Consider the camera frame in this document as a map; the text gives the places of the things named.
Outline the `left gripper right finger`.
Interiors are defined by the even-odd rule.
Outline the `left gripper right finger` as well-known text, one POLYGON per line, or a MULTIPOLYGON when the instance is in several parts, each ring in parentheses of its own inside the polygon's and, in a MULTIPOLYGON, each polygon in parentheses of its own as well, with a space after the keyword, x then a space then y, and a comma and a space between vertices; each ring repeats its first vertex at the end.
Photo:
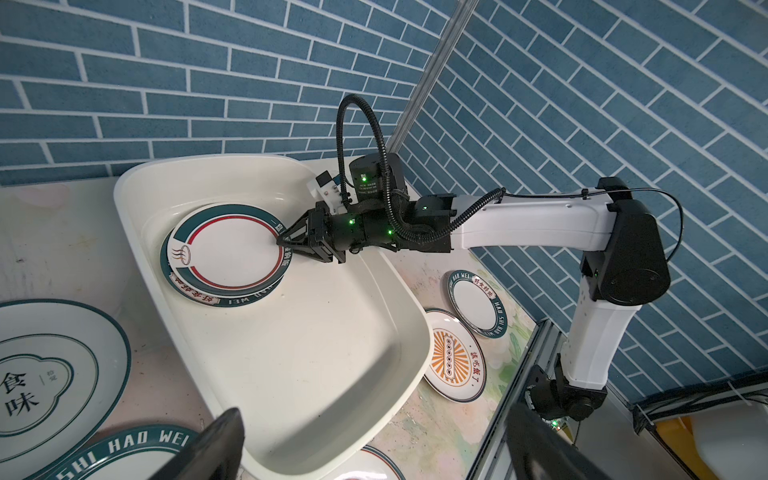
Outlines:
POLYGON ((513 404, 506 419, 507 446, 517 479, 610 480, 525 404, 513 404))

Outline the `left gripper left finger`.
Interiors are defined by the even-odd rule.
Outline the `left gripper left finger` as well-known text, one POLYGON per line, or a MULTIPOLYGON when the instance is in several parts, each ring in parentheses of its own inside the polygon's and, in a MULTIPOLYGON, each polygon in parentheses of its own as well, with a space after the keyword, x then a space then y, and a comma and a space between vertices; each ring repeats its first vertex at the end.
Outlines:
POLYGON ((245 428, 241 412, 224 411, 150 479, 228 479, 238 476, 245 428))

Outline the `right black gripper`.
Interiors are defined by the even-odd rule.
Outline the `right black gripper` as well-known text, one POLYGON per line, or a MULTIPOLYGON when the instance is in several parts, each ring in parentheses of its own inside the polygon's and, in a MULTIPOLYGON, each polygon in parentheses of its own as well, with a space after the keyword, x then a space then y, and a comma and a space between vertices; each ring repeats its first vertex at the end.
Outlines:
MULTIPOLYGON (((418 234, 431 234, 447 227, 456 216, 454 194, 425 195, 410 198, 403 164, 396 154, 388 156, 393 211, 401 222, 418 234)), ((369 154, 352 161, 347 176, 353 182, 357 200, 347 212, 331 212, 323 201, 305 212, 277 238, 277 244, 310 259, 343 263, 348 253, 366 247, 391 251, 413 250, 423 253, 448 253, 449 236, 430 243, 418 243, 400 237, 386 214, 384 182, 379 155, 369 154)))

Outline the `green red ring plate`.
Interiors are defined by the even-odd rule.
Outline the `green red ring plate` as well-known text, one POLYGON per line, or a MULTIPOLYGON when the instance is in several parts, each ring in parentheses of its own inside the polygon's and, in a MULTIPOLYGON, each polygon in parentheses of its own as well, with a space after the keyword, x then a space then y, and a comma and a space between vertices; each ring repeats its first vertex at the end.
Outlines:
POLYGON ((221 299, 256 296, 276 286, 293 252, 278 244, 286 227, 273 214, 243 203, 211 203, 189 212, 161 252, 183 284, 221 299))

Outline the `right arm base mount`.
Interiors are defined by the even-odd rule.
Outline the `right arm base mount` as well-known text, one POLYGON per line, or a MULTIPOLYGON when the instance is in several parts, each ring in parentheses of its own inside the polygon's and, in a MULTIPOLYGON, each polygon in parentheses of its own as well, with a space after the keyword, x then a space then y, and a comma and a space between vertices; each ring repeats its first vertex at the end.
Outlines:
POLYGON ((527 378, 532 409, 544 420, 570 417, 583 421, 600 408, 606 397, 607 388, 600 390, 572 386, 563 372, 561 355, 555 357, 554 376, 549 377, 535 365, 527 378))

